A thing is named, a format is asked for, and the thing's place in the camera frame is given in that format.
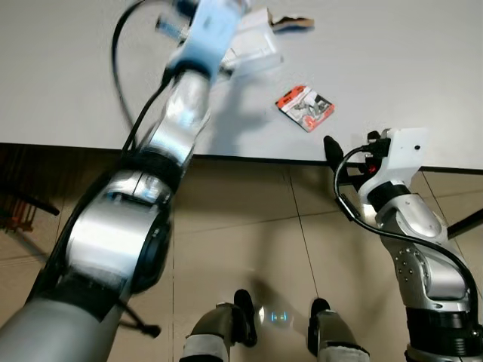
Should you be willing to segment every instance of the black cable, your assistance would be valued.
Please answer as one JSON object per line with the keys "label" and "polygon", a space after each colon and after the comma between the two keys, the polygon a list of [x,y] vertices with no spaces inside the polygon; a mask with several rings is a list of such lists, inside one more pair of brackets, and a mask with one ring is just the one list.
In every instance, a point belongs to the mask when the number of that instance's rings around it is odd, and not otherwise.
{"label": "black cable", "polygon": [[119,321],[119,325],[124,328],[129,328],[132,330],[139,330],[142,334],[147,334],[152,338],[156,338],[161,333],[161,327],[155,324],[145,324],[141,317],[122,300],[118,299],[117,305],[119,305],[128,315],[133,318],[134,323],[129,323],[126,321]]}
{"label": "black cable", "polygon": [[[122,13],[121,17],[119,18],[117,24],[114,28],[114,34],[112,35],[112,42],[111,42],[111,67],[112,67],[112,77],[114,78],[114,85],[115,91],[119,98],[119,102],[121,103],[121,109],[124,113],[124,117],[130,129],[134,127],[134,117],[130,114],[128,109],[128,104],[126,103],[126,99],[122,92],[121,82],[119,81],[119,69],[118,69],[118,43],[119,38],[121,36],[121,31],[124,25],[127,23],[129,17],[141,6],[148,4],[150,2],[160,2],[162,0],[138,0],[137,2],[133,3],[129,8]],[[136,137],[132,139],[132,148],[136,148]]]}
{"label": "black cable", "polygon": [[133,125],[131,132],[129,133],[129,136],[126,139],[125,144],[122,146],[121,157],[125,156],[126,153],[128,153],[129,145],[134,141],[137,129],[141,125],[141,122],[143,121],[144,116],[149,111],[149,108],[152,106],[155,100],[161,95],[161,93],[163,93],[165,88],[168,86],[170,80],[171,80],[171,73],[165,70],[165,73],[163,74],[163,79],[161,81],[161,85],[156,90],[156,92],[154,92],[152,96],[148,99],[143,109],[141,110],[140,114],[137,116],[136,123]]}
{"label": "black cable", "polygon": [[368,230],[369,232],[373,232],[374,234],[378,234],[380,236],[384,236],[387,238],[394,238],[394,239],[399,239],[403,241],[407,241],[410,243],[418,244],[424,247],[428,247],[429,249],[433,249],[447,258],[451,260],[456,267],[459,268],[461,276],[463,277],[468,289],[469,289],[469,313],[470,316],[472,317],[472,320],[478,323],[478,289],[476,287],[476,282],[475,279],[471,273],[471,271],[468,269],[468,267],[465,265],[464,262],[461,261],[461,259],[454,255],[451,251],[445,249],[444,247],[433,244],[429,241],[415,238],[413,236],[409,235],[403,235],[403,234],[396,234],[394,232],[387,232],[382,229],[374,228],[373,226],[367,224],[364,220],[358,218],[352,211],[351,207],[346,203],[342,195],[340,194],[340,189],[339,189],[339,178],[340,174],[342,173],[343,168],[345,167],[347,161],[356,153],[359,152],[369,152],[369,149],[367,146],[361,146],[356,149],[353,149],[350,151],[346,156],[344,156],[343,160],[340,162],[339,166],[337,166],[337,169],[334,174],[334,193],[336,195],[337,200],[340,202],[341,205],[344,206],[344,208],[347,211],[348,217],[354,221],[356,224],[361,226],[362,228]]}

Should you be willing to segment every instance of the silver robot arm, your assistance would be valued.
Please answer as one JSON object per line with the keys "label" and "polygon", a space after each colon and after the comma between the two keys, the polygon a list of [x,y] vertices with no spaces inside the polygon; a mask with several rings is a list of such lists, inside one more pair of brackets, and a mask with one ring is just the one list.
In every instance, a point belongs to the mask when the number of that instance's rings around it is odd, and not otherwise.
{"label": "silver robot arm", "polygon": [[[451,246],[444,223],[419,195],[408,190],[422,164],[426,140],[426,130],[387,130],[382,136],[370,133],[368,145],[346,157],[338,144],[326,137],[325,151],[336,171],[337,202],[349,220],[381,236],[394,262],[408,316],[406,360],[481,362],[482,329],[474,278]],[[349,176],[342,165],[357,152],[369,154],[366,165],[360,167],[362,175]],[[378,228],[361,220],[340,194],[339,183],[354,185],[361,202],[374,207]]]}
{"label": "silver robot arm", "polygon": [[208,97],[247,4],[202,0],[191,33],[170,62],[174,80],[142,145],[82,197],[27,303],[0,329],[4,362],[106,361],[122,313],[161,277],[171,236],[171,199],[208,119]]}

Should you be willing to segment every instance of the black foot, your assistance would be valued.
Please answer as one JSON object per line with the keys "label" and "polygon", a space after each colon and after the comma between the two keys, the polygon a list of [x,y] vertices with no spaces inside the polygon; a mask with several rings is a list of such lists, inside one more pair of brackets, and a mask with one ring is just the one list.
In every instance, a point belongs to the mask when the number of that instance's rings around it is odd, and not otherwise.
{"label": "black foot", "polygon": [[247,347],[257,344],[257,331],[255,330],[255,308],[251,301],[250,294],[244,290],[237,290],[233,297],[233,304],[239,308],[241,313],[235,313],[234,342],[243,343]]}
{"label": "black foot", "polygon": [[310,309],[309,331],[307,334],[307,348],[310,353],[317,357],[318,354],[318,319],[317,314],[321,311],[327,311],[331,307],[327,300],[317,298],[313,301]]}
{"label": "black foot", "polygon": [[[343,150],[340,148],[339,143],[330,136],[324,137],[324,150],[329,167],[332,171],[335,171],[344,158]],[[349,174],[346,170],[342,171],[340,177],[342,178],[342,182],[349,180]]]}

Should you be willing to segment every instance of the table surface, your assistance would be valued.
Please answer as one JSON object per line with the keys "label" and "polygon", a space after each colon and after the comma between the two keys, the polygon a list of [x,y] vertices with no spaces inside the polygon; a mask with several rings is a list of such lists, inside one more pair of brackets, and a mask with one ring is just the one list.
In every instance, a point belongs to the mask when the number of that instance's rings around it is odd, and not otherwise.
{"label": "table surface", "polygon": [[[128,134],[112,85],[109,47],[121,0],[7,0],[0,11],[2,143],[118,149]],[[427,127],[424,165],[483,170],[481,0],[272,0],[275,16],[315,19],[277,35],[282,66],[215,85],[200,155],[324,161],[323,138],[345,151],[371,130]],[[166,5],[126,26],[121,80],[137,114],[157,88],[173,40],[154,32]],[[306,133],[275,100],[307,84],[336,106]],[[156,120],[164,98],[140,132]]]}

